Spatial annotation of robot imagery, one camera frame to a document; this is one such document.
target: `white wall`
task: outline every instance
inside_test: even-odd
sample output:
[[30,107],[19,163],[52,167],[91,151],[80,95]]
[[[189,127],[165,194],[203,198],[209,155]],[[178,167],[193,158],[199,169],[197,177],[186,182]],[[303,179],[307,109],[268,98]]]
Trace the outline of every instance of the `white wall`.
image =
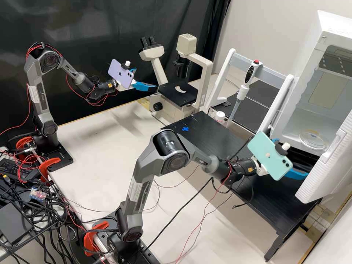
[[221,31],[214,72],[230,48],[289,74],[315,12],[320,9],[352,18],[350,0],[232,0]]

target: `black table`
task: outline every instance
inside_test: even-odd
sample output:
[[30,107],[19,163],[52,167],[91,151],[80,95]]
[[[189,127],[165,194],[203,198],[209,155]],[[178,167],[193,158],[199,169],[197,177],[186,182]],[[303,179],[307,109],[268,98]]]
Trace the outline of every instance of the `black table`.
[[[206,154],[214,154],[221,158],[233,155],[245,143],[243,139],[234,135],[204,112],[198,112],[165,128],[183,135]],[[251,153],[245,146],[237,156],[240,159],[248,158]],[[302,181],[286,177],[275,181],[269,175],[252,176],[250,180],[253,182],[254,197],[248,205],[265,219],[278,235],[264,256],[268,261],[320,201],[304,204],[294,196]],[[251,196],[251,184],[248,179],[235,182],[232,185],[232,191],[239,198],[247,201]]]

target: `microscope focus knob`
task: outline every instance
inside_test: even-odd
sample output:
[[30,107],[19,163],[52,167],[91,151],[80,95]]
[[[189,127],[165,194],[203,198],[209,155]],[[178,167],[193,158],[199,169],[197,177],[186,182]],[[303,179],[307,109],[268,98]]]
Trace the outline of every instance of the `microscope focus knob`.
[[162,103],[157,102],[157,103],[153,104],[153,109],[155,111],[160,111],[162,109]]
[[281,147],[282,147],[283,150],[288,150],[291,147],[291,145],[286,142]]

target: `label sticker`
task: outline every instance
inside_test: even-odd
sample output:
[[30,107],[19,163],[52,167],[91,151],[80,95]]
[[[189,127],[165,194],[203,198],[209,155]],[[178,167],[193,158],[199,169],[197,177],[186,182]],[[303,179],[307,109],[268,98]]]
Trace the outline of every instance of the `label sticker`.
[[205,95],[202,95],[201,105],[204,104],[204,101],[205,101]]
[[132,202],[137,202],[143,183],[137,183],[135,177],[132,177],[131,183],[129,184],[128,197]]
[[39,96],[35,86],[28,86],[29,95],[33,103],[39,103]]

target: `red cable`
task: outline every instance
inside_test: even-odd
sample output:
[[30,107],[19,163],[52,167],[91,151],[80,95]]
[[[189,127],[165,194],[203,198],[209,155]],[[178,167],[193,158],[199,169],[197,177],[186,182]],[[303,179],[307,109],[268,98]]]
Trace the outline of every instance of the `red cable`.
[[3,133],[5,133],[6,131],[8,131],[8,130],[10,130],[10,129],[13,129],[13,128],[18,128],[18,127],[22,126],[25,122],[27,122],[28,117],[29,117],[29,115],[30,115],[30,104],[31,104],[31,103],[30,103],[30,99],[29,99],[29,88],[28,88],[28,84],[27,84],[27,99],[28,99],[29,109],[28,109],[28,115],[27,115],[26,119],[23,121],[22,124],[20,124],[20,125],[18,125],[18,126],[13,126],[13,127],[10,127],[10,128],[8,128],[8,129],[4,130],[3,132],[0,133],[0,136],[1,136]]
[[39,47],[41,47],[41,45],[38,45],[38,46],[35,46],[35,47],[32,47],[32,48],[29,48],[29,49],[27,50],[26,59],[28,58],[29,54],[30,54],[32,51],[34,51],[35,49],[37,49],[37,48],[39,48]]
[[50,46],[48,44],[46,44],[46,46],[48,46],[48,47],[52,48],[54,51],[56,51],[59,54],[60,57],[63,57],[63,55],[56,48],[54,48],[53,46]]
[[24,168],[24,167],[23,167],[23,165],[26,164],[26,163],[30,163],[30,166],[32,166],[33,163],[32,163],[32,162],[28,162],[27,160],[29,160],[30,158],[34,158],[34,157],[36,157],[36,158],[41,158],[41,159],[45,160],[45,158],[43,158],[43,157],[41,157],[41,156],[38,156],[38,155],[35,155],[35,154],[30,154],[30,155],[28,155],[28,156],[21,162],[21,165],[18,165],[18,164],[17,164],[17,166],[18,166],[18,169],[17,169],[17,178],[18,178],[18,181],[19,181],[20,183],[27,183],[26,181],[24,181],[24,180],[21,179],[21,175],[20,175],[20,170],[21,170],[21,169],[24,169],[24,170],[33,170],[33,169],[39,168],[39,166],[38,166],[38,167],[33,167],[33,168]]
[[[76,91],[72,88],[72,86],[71,86],[70,83],[69,83],[68,76],[69,76],[69,75],[66,74],[66,83],[67,83],[68,87],[70,88],[70,90],[71,90],[72,92],[74,92],[76,95],[78,95],[80,98],[82,98],[82,99],[84,99],[85,101],[87,101],[87,98],[88,98],[88,96],[91,94],[91,92],[94,90],[95,85],[94,85],[93,89],[89,92],[89,94],[88,94],[86,97],[83,97],[82,95],[80,95],[78,92],[76,92]],[[108,97],[110,97],[110,96],[116,96],[116,95],[117,95],[117,93],[114,94],[114,95],[106,95],[104,98],[100,99],[98,102],[91,103],[91,102],[88,102],[88,101],[87,101],[87,103],[89,103],[91,106],[95,106],[95,107],[97,107],[97,106],[102,106],[102,105],[105,103],[105,100],[106,100]]]
[[182,254],[183,254],[183,252],[184,252],[184,249],[186,248],[187,242],[188,242],[188,240],[191,238],[191,235],[193,234],[193,232],[194,232],[195,230],[197,230],[197,228],[202,224],[202,222],[203,222],[203,220],[204,220],[204,216],[205,216],[205,209],[206,209],[206,207],[207,207],[207,206],[210,204],[210,202],[215,198],[215,196],[216,196],[216,194],[217,194],[217,191],[221,188],[221,186],[224,185],[224,183],[227,181],[228,177],[230,176],[230,174],[231,174],[231,172],[232,172],[232,166],[231,166],[230,162],[228,162],[228,165],[229,165],[229,167],[230,167],[230,171],[229,171],[227,177],[225,178],[225,180],[223,180],[223,182],[221,183],[221,185],[216,189],[216,192],[215,192],[213,198],[211,198],[210,201],[209,201],[209,202],[206,204],[206,206],[204,207],[204,212],[203,212],[202,220],[200,221],[200,223],[193,229],[193,231],[192,231],[192,232],[190,233],[190,235],[188,236],[188,238],[187,238],[187,240],[186,240],[186,243],[185,243],[184,246],[183,246],[182,252],[181,252],[181,254],[179,255],[179,257],[177,258],[177,260],[175,261],[175,264],[177,264],[177,262],[178,262],[178,261],[180,260],[180,258],[182,257]]

